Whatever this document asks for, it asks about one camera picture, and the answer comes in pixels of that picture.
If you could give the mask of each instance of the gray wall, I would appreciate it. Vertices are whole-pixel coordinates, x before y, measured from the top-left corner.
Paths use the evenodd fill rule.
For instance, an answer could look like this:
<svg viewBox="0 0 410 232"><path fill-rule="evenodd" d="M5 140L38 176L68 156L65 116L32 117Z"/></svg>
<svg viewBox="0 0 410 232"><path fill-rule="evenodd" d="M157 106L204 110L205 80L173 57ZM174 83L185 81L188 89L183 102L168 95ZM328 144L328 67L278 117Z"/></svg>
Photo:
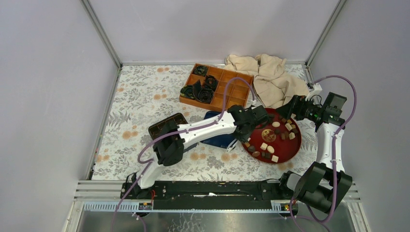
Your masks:
<svg viewBox="0 0 410 232"><path fill-rule="evenodd" d="M115 72L80 1L0 2L0 231L61 231Z"/></svg>
<svg viewBox="0 0 410 232"><path fill-rule="evenodd" d="M91 0L123 62L305 60L337 0Z"/></svg>
<svg viewBox="0 0 410 232"><path fill-rule="evenodd" d="M357 182L374 232L409 227L409 12L408 0L348 1L312 65L316 79L339 74L357 88L343 165ZM347 117L350 87L334 80L322 87L348 97Z"/></svg>

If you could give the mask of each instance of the fabric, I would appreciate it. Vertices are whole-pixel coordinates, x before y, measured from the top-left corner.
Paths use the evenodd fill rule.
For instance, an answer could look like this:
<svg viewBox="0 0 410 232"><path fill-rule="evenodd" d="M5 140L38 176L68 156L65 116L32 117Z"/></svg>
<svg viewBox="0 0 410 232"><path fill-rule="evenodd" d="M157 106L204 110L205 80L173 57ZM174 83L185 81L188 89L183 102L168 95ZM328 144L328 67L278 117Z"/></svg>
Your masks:
<svg viewBox="0 0 410 232"><path fill-rule="evenodd" d="M144 166L137 155L151 137L148 127L176 113L182 113L188 122L202 120L207 112L179 102L179 91L190 75L192 65L124 66L110 109L101 146L96 153L92 180L125 180ZM300 64L286 65L285 69L306 80ZM251 104L251 94L246 107ZM226 149L199 143L186 153L176 165L167 167L158 180L184 181L257 181L280 178L284 172L303 174L316 160L317 139L315 125L297 121L302 145L298 153L286 163L261 162L239 145L230 152ZM142 157L154 155L149 148Z"/></svg>
<svg viewBox="0 0 410 232"><path fill-rule="evenodd" d="M229 55L225 62L224 69L254 76L253 86L265 107L276 109L288 103L293 95L309 93L305 81L285 71L286 59L267 54L255 58Z"/></svg>

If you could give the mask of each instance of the wooden box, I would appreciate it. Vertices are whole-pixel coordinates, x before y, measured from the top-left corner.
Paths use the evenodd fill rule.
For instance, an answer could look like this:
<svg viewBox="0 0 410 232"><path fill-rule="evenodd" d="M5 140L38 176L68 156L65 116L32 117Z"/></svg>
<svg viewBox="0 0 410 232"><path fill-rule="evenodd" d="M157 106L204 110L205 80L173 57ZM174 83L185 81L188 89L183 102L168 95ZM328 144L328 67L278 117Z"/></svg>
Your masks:
<svg viewBox="0 0 410 232"><path fill-rule="evenodd" d="M192 85L196 81L201 80L201 84L205 81L205 76L195 75L194 70L197 66L206 66L208 68L206 75L214 76L218 80L218 86L216 91L214 92L214 97L210 104L202 103L196 100L192 100L189 98L184 98L179 96L179 101L185 104L193 105L196 107L204 108L207 110L212 111L222 111L222 104L223 104L223 93L225 90L225 86L229 80L234 77L240 77L248 82L252 86L253 76L252 75L245 75L242 73L237 73L229 70L224 70L216 67L211 67L203 64L195 64L194 68L192 69L190 76L188 77L187 82L185 85ZM234 80L231 82L230 86L228 87L226 93L226 109L233 105L242 105L245 107L246 101L249 95L249 87L246 83L241 80Z"/></svg>

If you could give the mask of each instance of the wooden tray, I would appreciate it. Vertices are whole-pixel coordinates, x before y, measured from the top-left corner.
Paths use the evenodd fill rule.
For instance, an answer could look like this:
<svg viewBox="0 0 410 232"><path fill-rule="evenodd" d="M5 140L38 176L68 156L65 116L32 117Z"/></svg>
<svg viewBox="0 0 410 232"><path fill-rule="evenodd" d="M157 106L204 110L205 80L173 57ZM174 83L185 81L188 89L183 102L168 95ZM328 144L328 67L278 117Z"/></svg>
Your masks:
<svg viewBox="0 0 410 232"><path fill-rule="evenodd" d="M182 103L204 108L207 110L221 112L222 106L223 106L223 92L229 80L231 80L234 77L240 77L244 79L245 81L247 81L250 85L252 85L253 76L251 75L245 75L242 73L228 71L228 70L224 70L224 69L220 69L220 68L216 68L216 67L212 67L208 65L203 65L203 64L195 64L194 68L191 71L190 76L188 77L187 82L185 83L186 86L192 85L198 80L201 80L201 83L205 81L205 76L199 76L199 75L193 74L193 71L199 65L208 67L208 71L206 75L212 75L218 80L218 86L214 93L214 97L212 98L212 101L210 104L206 104L206 103L202 103L196 100L192 100L189 98L184 98L184 97L179 96L179 101ZM227 110L229 107L233 105L242 105L245 107L246 101L248 100L249 91L250 89L248 85L242 82L241 80L233 81L228 87L228 91L226 94L226 109L225 110Z"/></svg>
<svg viewBox="0 0 410 232"><path fill-rule="evenodd" d="M276 112L275 109L271 109L271 108L266 108L266 111L269 114L274 114L275 118L273 119L273 121L275 122L280 122L280 126L277 127L279 128L279 130L281 132L288 131L288 129L286 129L285 127L285 123L283 123L280 119L279 119L279 114ZM273 131L277 128L273 127L271 124L267 125L266 127L262 128L262 129L255 129L253 131L253 133L250 135L250 141L249 144L255 146L256 151L259 151L260 153L263 152L263 150L261 149L261 145L262 143L266 143L270 146L272 146L275 149L275 152L273 153L275 156L279 157L278 162L277 163L284 163L290 159L292 159L297 152L300 149L300 145L302 144L302 135L300 133L300 129L297 126L297 124L295 123L295 121L291 118L290 119L292 121L292 124L294 124L296 126L296 129L298 130L298 133L296 133L296 138L294 139L285 139L282 140L280 137L280 134L275 135L273 133ZM248 148L242 144L242 146L244 147L244 149L252 156L252 152L248 151ZM270 158L269 159L265 159L262 157L262 155L259 155L257 157L255 157L256 159L266 162L266 163L276 163L273 162Z"/></svg>

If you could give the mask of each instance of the table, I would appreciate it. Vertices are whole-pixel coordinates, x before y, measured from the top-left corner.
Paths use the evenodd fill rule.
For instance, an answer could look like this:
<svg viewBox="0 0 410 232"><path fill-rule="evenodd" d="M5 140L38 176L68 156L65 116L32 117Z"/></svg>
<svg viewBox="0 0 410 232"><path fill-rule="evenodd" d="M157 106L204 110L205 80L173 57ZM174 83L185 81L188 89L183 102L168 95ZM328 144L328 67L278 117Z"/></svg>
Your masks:
<svg viewBox="0 0 410 232"><path fill-rule="evenodd" d="M303 66L286 65L286 71L306 81ZM148 127L181 112L189 123L200 121L207 110L179 102L192 65L124 66L99 147L92 180L125 180L141 170L137 155L151 141ZM199 143L184 153L181 162L167 167L159 180L184 181L258 181L279 178L291 170L303 174L316 160L317 137L314 124L298 121L302 145L290 161L268 164L249 155L242 146L227 153L225 149ZM154 155L149 148L142 157Z"/></svg>

